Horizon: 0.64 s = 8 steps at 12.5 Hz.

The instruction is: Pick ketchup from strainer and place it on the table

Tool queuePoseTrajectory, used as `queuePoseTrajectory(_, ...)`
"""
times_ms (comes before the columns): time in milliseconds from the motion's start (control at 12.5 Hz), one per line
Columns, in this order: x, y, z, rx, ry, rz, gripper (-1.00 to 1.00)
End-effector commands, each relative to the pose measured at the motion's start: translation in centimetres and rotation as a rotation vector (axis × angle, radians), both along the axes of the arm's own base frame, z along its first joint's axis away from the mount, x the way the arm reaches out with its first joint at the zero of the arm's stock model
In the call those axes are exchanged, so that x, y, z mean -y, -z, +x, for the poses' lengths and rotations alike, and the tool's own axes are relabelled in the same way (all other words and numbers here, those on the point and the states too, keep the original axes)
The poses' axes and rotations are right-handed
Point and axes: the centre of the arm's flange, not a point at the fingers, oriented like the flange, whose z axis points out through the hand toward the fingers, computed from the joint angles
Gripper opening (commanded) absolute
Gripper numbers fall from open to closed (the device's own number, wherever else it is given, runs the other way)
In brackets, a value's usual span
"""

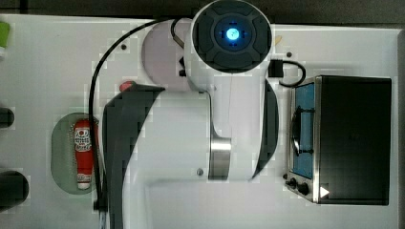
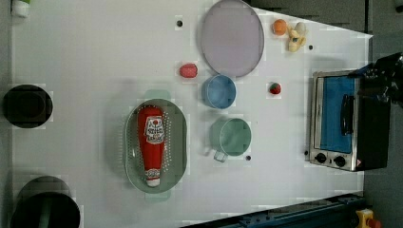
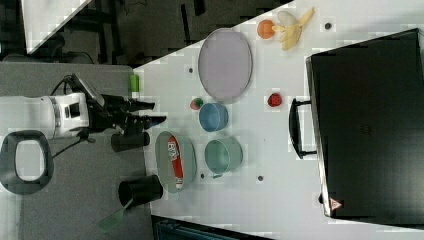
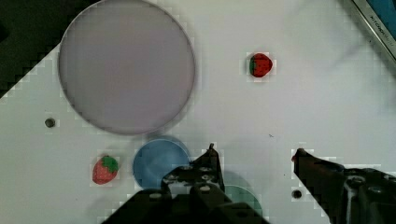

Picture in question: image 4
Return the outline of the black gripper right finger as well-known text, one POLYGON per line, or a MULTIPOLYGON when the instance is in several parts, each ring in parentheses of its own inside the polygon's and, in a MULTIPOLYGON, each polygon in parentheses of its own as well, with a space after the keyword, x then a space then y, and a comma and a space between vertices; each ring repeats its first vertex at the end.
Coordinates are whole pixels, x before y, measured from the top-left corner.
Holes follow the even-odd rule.
POLYGON ((294 173, 331 224, 396 224, 396 182, 374 168, 346 168, 302 148, 292 156, 294 173))

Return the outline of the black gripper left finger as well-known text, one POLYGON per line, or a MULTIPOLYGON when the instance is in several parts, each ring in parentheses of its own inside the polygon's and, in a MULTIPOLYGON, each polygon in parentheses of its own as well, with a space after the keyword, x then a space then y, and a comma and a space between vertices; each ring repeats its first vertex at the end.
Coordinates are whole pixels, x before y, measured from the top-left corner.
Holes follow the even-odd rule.
POLYGON ((195 186, 204 189, 214 187, 225 192, 219 153, 214 143, 210 143, 208 149, 189 164, 180 165, 166 174, 161 181, 161 193, 166 200, 174 200, 179 195, 189 195, 195 186))

